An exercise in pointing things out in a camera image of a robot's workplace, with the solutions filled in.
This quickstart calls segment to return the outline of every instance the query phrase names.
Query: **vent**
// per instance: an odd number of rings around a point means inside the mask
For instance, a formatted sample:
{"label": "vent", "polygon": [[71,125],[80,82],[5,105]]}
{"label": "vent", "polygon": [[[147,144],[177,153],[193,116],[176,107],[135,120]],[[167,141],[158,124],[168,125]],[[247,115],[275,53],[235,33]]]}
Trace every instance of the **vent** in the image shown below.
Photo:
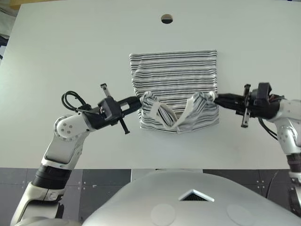
{"label": "vent", "polygon": [[182,201],[208,201],[208,200],[203,199],[202,197],[199,197],[196,194],[190,194],[186,198],[184,198]]}
{"label": "vent", "polygon": [[191,189],[185,192],[183,195],[179,197],[180,201],[207,201],[207,202],[214,202],[214,198],[201,193],[195,189]]}

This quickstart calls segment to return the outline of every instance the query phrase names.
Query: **striped cloth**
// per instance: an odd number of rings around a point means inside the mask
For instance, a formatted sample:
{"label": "striped cloth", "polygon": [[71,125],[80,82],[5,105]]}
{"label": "striped cloth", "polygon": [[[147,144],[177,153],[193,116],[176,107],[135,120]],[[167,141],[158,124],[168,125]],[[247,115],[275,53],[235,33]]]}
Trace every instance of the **striped cloth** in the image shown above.
{"label": "striped cloth", "polygon": [[218,107],[206,95],[217,92],[216,57],[216,50],[131,54],[141,128],[183,133],[217,124]]}

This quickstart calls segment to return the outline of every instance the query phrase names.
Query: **fabric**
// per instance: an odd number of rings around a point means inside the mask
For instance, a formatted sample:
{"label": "fabric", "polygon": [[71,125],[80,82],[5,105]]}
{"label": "fabric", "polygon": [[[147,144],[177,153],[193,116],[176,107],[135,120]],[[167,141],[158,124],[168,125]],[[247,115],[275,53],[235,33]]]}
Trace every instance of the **fabric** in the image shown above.
{"label": "fabric", "polygon": [[141,128],[182,133],[217,124],[218,107],[206,95],[217,92],[216,57],[216,50],[131,54]]}

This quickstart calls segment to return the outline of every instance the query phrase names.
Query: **hole in table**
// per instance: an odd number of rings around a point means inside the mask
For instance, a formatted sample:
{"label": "hole in table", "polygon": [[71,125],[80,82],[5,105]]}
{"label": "hole in table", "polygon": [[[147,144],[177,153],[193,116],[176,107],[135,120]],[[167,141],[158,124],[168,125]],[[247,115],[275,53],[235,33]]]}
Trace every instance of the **hole in table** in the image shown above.
{"label": "hole in table", "polygon": [[164,14],[164,15],[161,17],[161,21],[162,21],[162,23],[164,23],[164,24],[170,24],[170,23],[173,21],[173,16],[170,15],[170,14]]}

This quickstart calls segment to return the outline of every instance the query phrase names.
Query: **table surface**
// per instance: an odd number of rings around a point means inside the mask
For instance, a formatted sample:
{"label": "table surface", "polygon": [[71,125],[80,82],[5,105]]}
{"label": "table surface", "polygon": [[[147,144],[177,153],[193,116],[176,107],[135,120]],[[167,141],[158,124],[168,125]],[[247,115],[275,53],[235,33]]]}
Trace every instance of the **table surface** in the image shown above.
{"label": "table surface", "polygon": [[[301,4],[275,0],[58,1],[21,6],[0,66],[0,167],[34,168],[60,101],[78,92],[96,105],[107,83],[116,100],[134,94],[130,53],[218,50],[218,90],[242,94],[269,81],[301,97]],[[163,24],[163,14],[174,21]],[[91,133],[77,168],[288,168],[280,145],[256,119],[220,108],[220,123],[174,135],[141,130],[136,113]]]}

